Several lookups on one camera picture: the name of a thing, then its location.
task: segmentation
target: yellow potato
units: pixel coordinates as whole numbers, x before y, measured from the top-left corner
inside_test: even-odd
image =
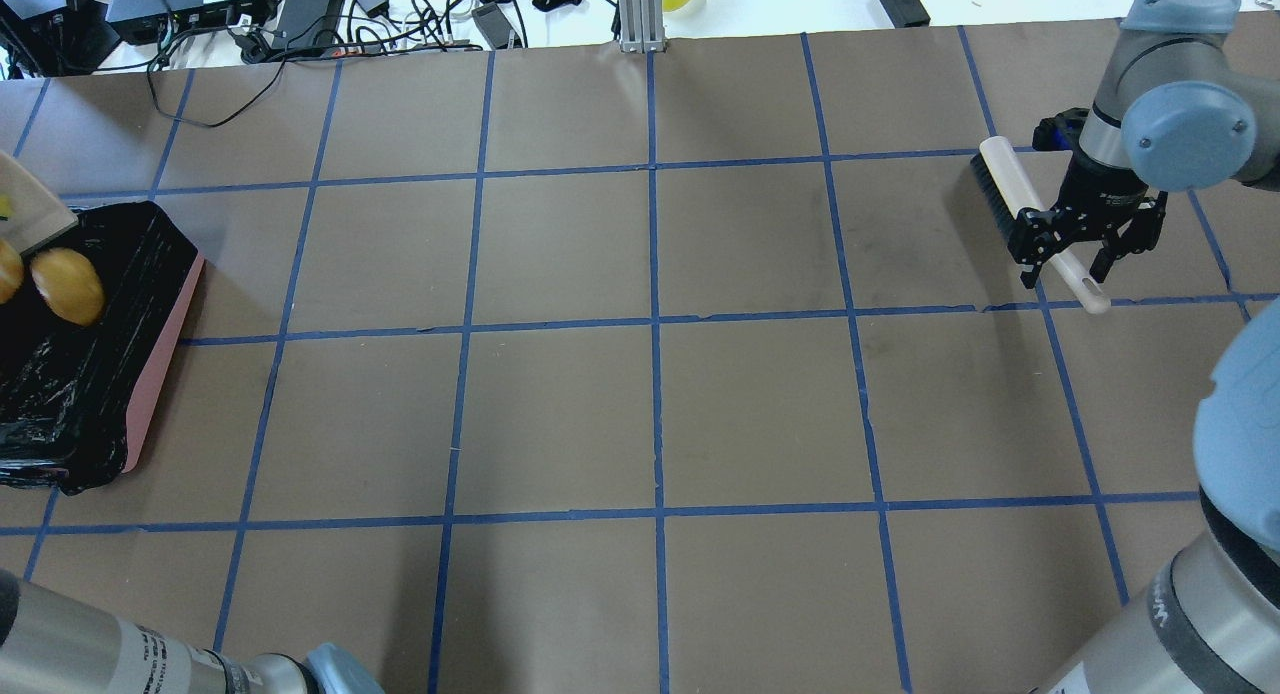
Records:
[[[87,327],[102,316],[106,296],[93,265],[72,248],[50,248],[31,262],[31,280],[58,316]]]
[[[22,257],[18,248],[0,239],[0,305],[13,298],[22,287]]]

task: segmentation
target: robotic hand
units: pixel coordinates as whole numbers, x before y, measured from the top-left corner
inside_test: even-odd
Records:
[[[1057,202],[997,213],[1028,289],[1075,242],[1102,243],[1094,280],[1155,248],[1167,192],[1228,178],[1280,191],[1280,82],[1235,73],[1222,52],[1239,9],[1240,0],[1134,0],[1092,110],[1042,120],[1034,147],[1071,151]],[[983,179],[977,157],[974,169]]]

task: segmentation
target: blue plastic cover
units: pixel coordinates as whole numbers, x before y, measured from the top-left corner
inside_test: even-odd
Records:
[[[1133,0],[1121,29],[1166,35],[1229,35],[1240,0]]]
[[[1257,119],[1235,92],[1172,82],[1143,93],[1120,123],[1134,173],[1166,192],[1217,184],[1240,170],[1258,138]]]
[[[385,694],[356,657],[335,644],[321,644],[307,654],[307,668],[324,694]]]
[[[1213,369],[1196,416],[1196,471],[1213,506],[1280,551],[1280,305],[1262,311]]]

